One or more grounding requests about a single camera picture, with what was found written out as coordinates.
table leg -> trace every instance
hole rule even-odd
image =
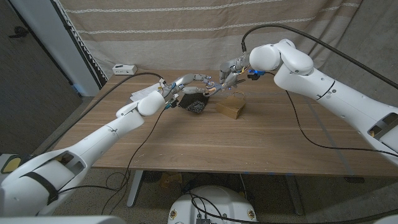
[[[134,178],[131,183],[129,198],[127,199],[127,206],[130,208],[134,206],[137,200],[139,186],[141,183],[143,173],[144,173],[143,170],[136,170],[136,172],[134,173]]]
[[[287,182],[287,188],[290,192],[290,197],[292,198],[292,201],[293,201],[295,213],[297,215],[303,215],[304,208],[303,208],[303,204],[301,203],[300,192],[299,192],[299,188],[297,187],[296,178],[292,175],[285,176],[285,178],[286,178],[286,182]]]

door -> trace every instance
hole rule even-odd
[[[0,0],[0,153],[30,154],[81,103],[32,34],[10,38],[25,25]]]

tan object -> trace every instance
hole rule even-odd
[[[235,93],[242,94],[242,98],[236,97]],[[235,91],[232,93],[232,96],[229,96],[225,100],[218,102],[216,105],[216,110],[223,115],[237,119],[245,104],[246,101],[244,100],[244,93],[242,91]]]

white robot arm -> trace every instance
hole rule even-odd
[[[18,167],[0,185],[0,217],[51,215],[79,186],[91,166],[120,138],[144,124],[142,116],[153,115],[176,103],[176,93],[208,93],[185,87],[193,81],[209,83],[207,75],[187,74],[145,98],[123,106],[116,119],[80,142],[65,149],[41,154]]]
[[[372,100],[320,72],[293,42],[284,39],[256,47],[249,61],[253,69],[260,71],[280,66],[274,77],[279,87],[316,100],[345,120],[376,150],[398,153],[398,109]],[[397,157],[382,155],[398,166]]]

cable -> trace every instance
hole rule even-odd
[[[376,150],[376,149],[363,149],[363,148],[355,148],[355,147],[329,147],[329,146],[322,146],[322,145],[320,145],[320,144],[317,144],[317,143],[313,142],[311,139],[309,139],[309,138],[305,135],[305,133],[304,133],[304,131],[303,131],[301,125],[300,125],[299,117],[297,116],[297,112],[296,112],[296,108],[295,108],[295,106],[294,106],[293,100],[292,100],[292,98],[290,97],[289,92],[286,91],[286,93],[287,93],[287,96],[289,97],[289,100],[290,100],[292,106],[293,106],[293,110],[294,110],[294,114],[295,114],[295,116],[296,116],[298,128],[300,128],[301,133],[304,135],[304,137],[305,137],[310,143],[312,143],[312,144],[314,144],[314,145],[316,145],[316,146],[325,148],[325,149],[341,149],[341,150],[359,150],[359,151],[381,152],[381,153],[385,153],[385,154],[388,154],[388,155],[392,155],[392,156],[398,157],[397,154],[393,154],[393,153],[391,153],[391,152],[386,152],[386,151],[382,151],[382,150]]]
[[[243,185],[243,189],[244,189],[244,198],[247,200],[248,199],[248,193],[246,192],[246,186],[244,185],[242,174],[239,174],[239,176],[241,177],[241,180],[242,180],[242,185]]]
[[[127,177],[126,177],[124,174],[122,174],[121,172],[114,172],[114,173],[112,173],[111,175],[109,175],[108,178],[106,178],[106,182],[105,182],[105,186],[106,186],[106,187],[99,186],[99,185],[82,185],[82,186],[76,186],[76,187],[71,187],[71,188],[68,188],[68,189],[65,189],[65,190],[61,190],[61,191],[58,192],[58,194],[62,194],[62,193],[67,192],[67,191],[69,191],[69,190],[75,190],[75,189],[80,189],[80,188],[89,188],[89,187],[91,187],[91,188],[105,189],[105,190],[112,190],[112,191],[118,191],[118,190],[120,190],[120,189],[114,189],[114,188],[111,188],[111,187],[108,186],[108,180],[109,180],[109,178],[110,178],[112,175],[114,175],[114,174],[121,174],[121,175],[124,176],[124,179],[127,179]]]
[[[180,197],[183,195],[182,193],[182,185],[180,184]]]
[[[203,200],[206,200],[208,203],[210,203],[217,210],[219,215],[214,215],[212,213],[203,211],[201,208],[199,208],[196,204],[193,203],[193,200],[195,198],[202,198]],[[236,223],[249,223],[249,224],[296,224],[296,223],[253,222],[253,221],[237,220],[237,219],[233,219],[233,218],[222,217],[221,213],[217,209],[216,205],[214,205],[211,201],[207,200],[206,198],[203,198],[203,197],[200,197],[200,196],[195,196],[195,197],[192,198],[191,202],[192,202],[192,205],[196,209],[200,210],[201,212],[203,212],[203,213],[205,213],[205,214],[207,214],[207,215],[209,215],[211,217],[219,218],[222,221],[223,220],[227,220],[227,221],[236,222]],[[379,213],[379,214],[376,214],[376,215],[371,215],[371,216],[368,216],[368,217],[356,218],[356,219],[353,219],[353,220],[345,220],[345,221],[338,221],[338,222],[308,223],[308,224],[357,224],[357,223],[364,223],[364,222],[370,222],[370,221],[374,221],[374,220],[379,220],[379,219],[384,218],[384,217],[386,217],[388,215],[394,215],[394,214],[397,214],[397,213],[398,213],[398,209],[395,209],[395,210],[391,210],[389,212],[383,212],[383,213]]]
[[[200,200],[201,200],[201,202],[202,202],[202,204],[203,204],[203,208],[205,209],[205,212],[207,212],[206,211],[206,205],[205,205],[205,203],[203,202],[203,200],[201,199],[201,198],[199,198]]]
[[[112,188],[109,188],[109,187],[103,187],[103,186],[97,186],[97,185],[82,185],[82,186],[71,187],[71,188],[68,188],[68,189],[65,189],[65,190],[61,190],[61,191],[58,192],[58,194],[62,194],[62,193],[67,192],[69,190],[75,190],[75,189],[86,188],[86,187],[100,188],[100,189],[117,191],[116,189],[112,189]]]
[[[121,174],[122,176],[123,176],[123,178],[124,179],[127,179],[127,177],[122,173],[122,172],[113,172],[111,175],[109,175],[107,178],[106,178],[106,180],[105,180],[105,186],[106,187],[108,187],[108,188],[111,188],[109,185],[108,185],[108,180],[109,180],[109,178],[111,178],[111,176],[113,176],[113,175],[115,175],[115,174]]]
[[[300,34],[300,35],[302,35],[302,36],[304,36],[304,37],[306,37],[306,38],[308,38],[308,39],[310,39],[310,40],[312,40],[312,41],[314,41],[314,42],[316,42],[316,43],[318,43],[318,44],[320,44],[320,45],[326,47],[327,49],[331,50],[332,52],[334,52],[334,53],[340,55],[341,57],[347,59],[347,60],[350,61],[351,63],[357,65],[359,68],[362,68],[363,70],[369,72],[371,75],[373,75],[373,76],[379,78],[380,80],[386,82],[388,85],[390,85],[390,86],[392,86],[392,87],[394,87],[395,89],[398,90],[398,84],[396,84],[396,83],[393,82],[392,80],[390,80],[390,79],[388,79],[388,78],[382,76],[381,74],[377,73],[376,71],[374,71],[373,69],[367,67],[366,65],[362,64],[361,62],[359,62],[359,61],[353,59],[352,57],[350,57],[350,56],[344,54],[343,52],[341,52],[341,51],[335,49],[334,47],[332,47],[332,46],[326,44],[325,42],[321,41],[320,39],[311,36],[310,34],[306,34],[306,33],[302,32],[302,31],[299,31],[299,30],[297,30],[297,29],[294,29],[294,28],[291,28],[291,27],[289,27],[289,26],[285,26],[285,25],[282,25],[282,24],[264,24],[264,25],[259,25],[259,26],[253,27],[252,29],[249,29],[249,31],[247,31],[247,32],[243,35],[243,38],[242,38],[241,45],[242,45],[242,51],[243,51],[243,52],[246,52],[246,44],[244,43],[245,38],[246,38],[251,32],[253,32],[253,31],[257,30],[257,29],[260,29],[260,28],[264,28],[264,27],[279,27],[279,28],[283,28],[283,29],[287,29],[287,30],[290,30],[290,31],[292,31],[292,32],[295,32],[296,34]]]
[[[157,76],[159,78],[163,78],[160,75],[158,75],[156,73],[152,73],[152,72],[141,72],[141,73],[136,73],[136,74],[133,74],[133,75],[129,75],[128,77],[126,77],[125,79],[120,81],[118,84],[113,86],[110,90],[108,90],[100,98],[98,98],[98,100],[91,107],[89,107],[83,114],[81,114],[80,117],[78,119],[76,119],[76,121],[73,122],[73,124],[69,125],[66,130],[64,130],[60,135],[58,135],[58,137],[56,137],[40,154],[43,154],[43,153],[47,152],[52,145],[54,145],[60,138],[62,138],[62,136],[67,131],[69,131],[69,129],[71,129],[73,127],[73,125],[75,125],[77,122],[79,122],[79,120],[81,120],[84,116],[86,116],[86,114],[88,114],[88,112],[90,112],[101,100],[103,100],[105,98],[105,96],[110,94],[114,89],[116,89],[119,85],[122,85],[125,81],[129,80],[132,77],[137,77],[137,76],[140,76],[140,75],[154,75],[154,76]]]
[[[165,109],[163,109],[162,112],[160,113],[160,115],[159,115],[159,117],[157,118],[157,120],[156,120],[156,122],[155,122],[155,125],[154,125],[154,127],[152,128],[152,130],[150,131],[148,137],[144,140],[144,142],[137,148],[137,150],[136,150],[136,151],[134,152],[134,154],[131,156],[130,161],[129,161],[129,164],[128,164],[127,167],[126,167],[126,171],[125,171],[125,173],[124,173],[124,176],[127,176],[127,173],[129,173],[129,167],[130,167],[132,158],[137,154],[138,150],[139,150],[139,149],[145,144],[145,142],[149,139],[149,137],[151,136],[152,132],[154,132],[154,129],[155,129],[155,127],[156,127],[156,124],[157,124],[157,122],[159,121],[159,119],[160,119],[160,117],[162,116],[162,114],[163,114],[164,111],[165,111]],[[126,180],[126,184],[123,185],[123,182],[124,182],[124,179],[123,179],[123,181],[122,181],[122,183],[121,183],[120,189],[119,189],[115,194],[113,194],[113,195],[108,199],[108,201],[106,201],[106,203],[105,203],[105,205],[104,205],[104,207],[103,207],[103,209],[102,209],[101,215],[103,215],[104,210],[105,210],[105,207],[106,207],[106,205],[108,204],[108,202],[109,202],[117,193],[119,193],[119,191],[120,191],[125,185],[127,185],[129,179],[130,179],[130,173],[129,173],[128,178],[127,178],[127,180]],[[122,200],[122,199],[124,198],[124,196],[126,195],[126,192],[127,192],[127,187],[126,187],[126,189],[125,189],[125,191],[124,191],[123,196],[120,198],[120,200],[117,202],[117,204],[112,208],[112,210],[111,210],[111,212],[110,212],[109,214],[111,214],[111,213],[113,212],[113,210],[116,208],[116,206],[118,206],[118,205],[120,204],[121,200]]]

